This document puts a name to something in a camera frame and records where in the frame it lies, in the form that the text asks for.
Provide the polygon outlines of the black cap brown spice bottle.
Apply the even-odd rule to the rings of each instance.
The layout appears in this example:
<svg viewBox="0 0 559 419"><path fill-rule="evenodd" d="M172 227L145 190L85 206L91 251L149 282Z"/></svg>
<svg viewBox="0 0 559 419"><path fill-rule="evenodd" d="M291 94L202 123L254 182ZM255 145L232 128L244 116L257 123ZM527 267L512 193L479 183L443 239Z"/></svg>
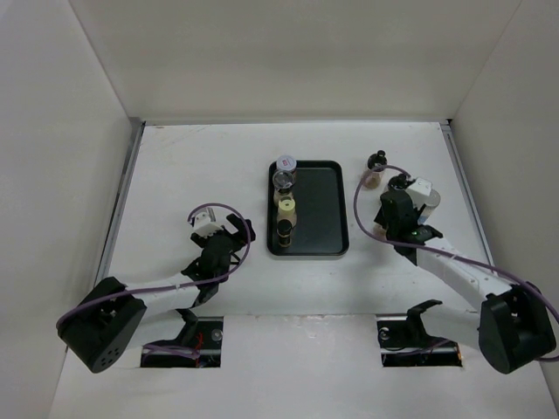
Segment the black cap brown spice bottle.
<svg viewBox="0 0 559 419"><path fill-rule="evenodd" d="M372 154L363 171L363 187L366 189L376 189L383 179L384 167L388 164L386 152L382 149Z"/></svg>

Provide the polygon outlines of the small dark pepper bottle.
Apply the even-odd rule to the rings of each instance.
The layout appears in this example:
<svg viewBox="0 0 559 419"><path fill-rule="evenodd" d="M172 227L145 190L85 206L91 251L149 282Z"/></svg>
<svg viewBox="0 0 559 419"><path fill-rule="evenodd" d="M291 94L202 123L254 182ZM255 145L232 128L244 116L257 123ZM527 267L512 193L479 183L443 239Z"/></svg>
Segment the small dark pepper bottle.
<svg viewBox="0 0 559 419"><path fill-rule="evenodd" d="M277 222L276 233L278 244L282 248L289 247L292 242L293 224L288 219L281 219Z"/></svg>

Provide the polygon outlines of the yellow cap spice shaker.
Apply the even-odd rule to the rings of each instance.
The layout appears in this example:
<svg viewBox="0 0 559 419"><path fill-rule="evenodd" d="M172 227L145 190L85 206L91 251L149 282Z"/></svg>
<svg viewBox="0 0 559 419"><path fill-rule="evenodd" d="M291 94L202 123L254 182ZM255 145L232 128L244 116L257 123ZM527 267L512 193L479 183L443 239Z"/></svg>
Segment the yellow cap spice shaker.
<svg viewBox="0 0 559 419"><path fill-rule="evenodd" d="M278 201L277 222L287 220L293 227L297 224L296 202L292 196L282 196Z"/></svg>

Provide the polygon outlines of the clear cap salt grinder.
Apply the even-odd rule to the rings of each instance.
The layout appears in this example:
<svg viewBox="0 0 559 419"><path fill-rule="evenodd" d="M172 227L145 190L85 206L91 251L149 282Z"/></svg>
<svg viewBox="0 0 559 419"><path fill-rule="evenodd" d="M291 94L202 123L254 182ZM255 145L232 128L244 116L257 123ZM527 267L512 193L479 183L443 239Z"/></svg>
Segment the clear cap salt grinder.
<svg viewBox="0 0 559 419"><path fill-rule="evenodd" d="M283 196L289 196L292 193L294 185L293 174L285 170L276 170L272 177L274 187L273 200L278 203Z"/></svg>

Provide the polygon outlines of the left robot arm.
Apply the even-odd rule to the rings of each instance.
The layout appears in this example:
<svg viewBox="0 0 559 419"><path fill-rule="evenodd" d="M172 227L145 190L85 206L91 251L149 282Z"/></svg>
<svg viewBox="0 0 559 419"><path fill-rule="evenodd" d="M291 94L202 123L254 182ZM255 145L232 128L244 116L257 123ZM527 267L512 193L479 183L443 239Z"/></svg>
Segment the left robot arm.
<svg viewBox="0 0 559 419"><path fill-rule="evenodd" d="M197 316L192 311L217 294L256 239L251 220L236 212L226 220L228 226L217 224L206 212L190 217L190 239L201 252L170 278L144 285L102 279L57 321L60 339L94 374L135 347L146 355L199 358L198 348L188 348L196 338Z"/></svg>

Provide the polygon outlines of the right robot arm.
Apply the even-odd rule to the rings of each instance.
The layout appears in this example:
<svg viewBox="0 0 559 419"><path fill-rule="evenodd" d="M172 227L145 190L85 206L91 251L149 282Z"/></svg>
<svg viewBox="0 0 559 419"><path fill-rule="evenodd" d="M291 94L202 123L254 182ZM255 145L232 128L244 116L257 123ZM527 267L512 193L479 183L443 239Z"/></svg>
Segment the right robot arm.
<svg viewBox="0 0 559 419"><path fill-rule="evenodd" d="M453 253L442 233L418 221L409 194L388 190L380 197L376 222L384 229L380 242L457 292L468 309L453 309L429 299L407 312L405 335L415 345L434 337L466 344L488 364L509 374L531 361L552 361L556 337L549 318L556 314L539 289L504 272Z"/></svg>

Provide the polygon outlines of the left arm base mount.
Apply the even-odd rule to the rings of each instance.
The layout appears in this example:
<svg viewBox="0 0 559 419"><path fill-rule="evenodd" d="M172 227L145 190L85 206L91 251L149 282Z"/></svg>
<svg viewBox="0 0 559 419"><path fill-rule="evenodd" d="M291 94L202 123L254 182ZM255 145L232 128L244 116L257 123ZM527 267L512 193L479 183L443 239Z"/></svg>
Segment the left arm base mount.
<svg viewBox="0 0 559 419"><path fill-rule="evenodd" d="M171 311L160 339L151 339L141 352L141 368L219 368L224 341L224 318L198 317L191 310Z"/></svg>

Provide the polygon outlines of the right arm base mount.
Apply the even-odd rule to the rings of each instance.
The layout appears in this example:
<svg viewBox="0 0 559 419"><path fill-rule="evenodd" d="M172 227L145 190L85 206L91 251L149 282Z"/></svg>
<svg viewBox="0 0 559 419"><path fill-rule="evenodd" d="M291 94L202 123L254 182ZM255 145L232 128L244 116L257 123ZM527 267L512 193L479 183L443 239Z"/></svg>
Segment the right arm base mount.
<svg viewBox="0 0 559 419"><path fill-rule="evenodd" d="M384 367L462 367L459 345L429 335L421 315L442 302L430 299L404 314L376 317L377 340Z"/></svg>

